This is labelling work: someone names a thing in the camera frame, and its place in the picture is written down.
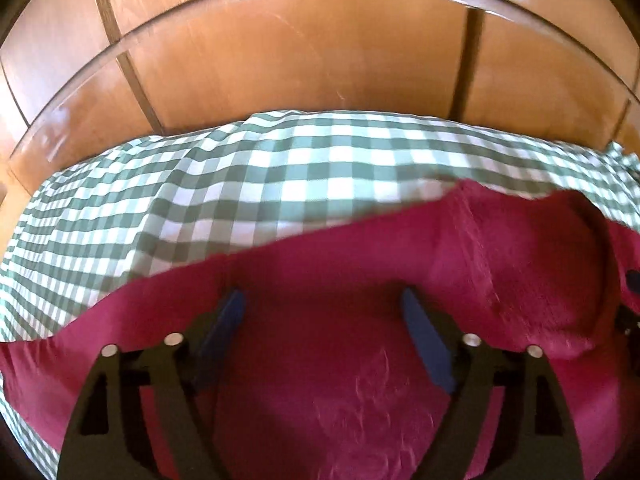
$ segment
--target magenta cloth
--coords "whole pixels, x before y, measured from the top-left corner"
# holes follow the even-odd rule
[[[400,292],[415,285],[492,346],[545,349],[592,479],[638,421],[639,384],[613,328],[621,297],[640,312],[623,279],[637,268],[640,235],[580,193],[525,200],[463,181],[436,202],[129,283],[51,338],[0,344],[4,393],[60,450],[102,346],[158,344],[237,287],[246,314],[212,436],[233,478],[405,480],[449,402],[402,321]],[[468,476],[486,463],[500,395]],[[152,418],[154,453],[175,477]]]

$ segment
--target green and white checkered fabric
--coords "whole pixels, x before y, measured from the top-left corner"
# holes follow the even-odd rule
[[[583,192],[640,230],[640,162],[435,118],[297,111],[150,136],[59,172],[0,267],[0,339],[56,333],[137,276],[441,196],[460,178],[526,197]],[[57,454],[0,389],[0,413],[49,479]]]

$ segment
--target red fabric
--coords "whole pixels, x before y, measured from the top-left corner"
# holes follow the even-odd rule
[[[640,312],[624,279],[621,294],[631,268],[640,235],[578,192],[530,201],[464,181],[436,202],[129,283],[51,338],[0,344],[0,370],[9,402],[60,450],[102,346],[155,345],[239,287],[247,311],[213,436],[233,477],[407,479],[448,403],[398,309],[415,285],[493,346],[545,349],[594,478],[638,420],[640,388],[613,330],[621,295]],[[496,391],[470,476],[486,463],[499,401]]]

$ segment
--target screw head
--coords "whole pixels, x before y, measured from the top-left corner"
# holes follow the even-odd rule
[[[538,345],[529,345],[527,346],[527,354],[531,357],[535,357],[536,359],[540,359],[545,352]]]
[[[467,346],[477,347],[482,344],[482,339],[476,334],[465,334],[462,336],[462,342]]]
[[[164,338],[164,344],[167,346],[178,346],[184,341],[184,336],[180,332],[171,332]]]
[[[102,350],[100,350],[100,354],[102,357],[113,357],[118,353],[118,345],[107,345],[103,346]]]

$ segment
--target gingham tablecloth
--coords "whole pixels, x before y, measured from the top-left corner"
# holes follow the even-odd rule
[[[46,337],[137,276],[219,251],[441,196],[460,178],[535,197],[583,192],[640,230],[640,163],[435,118],[297,111],[132,140],[59,172],[25,209],[0,266],[0,339]],[[0,413],[44,475],[58,455]]]

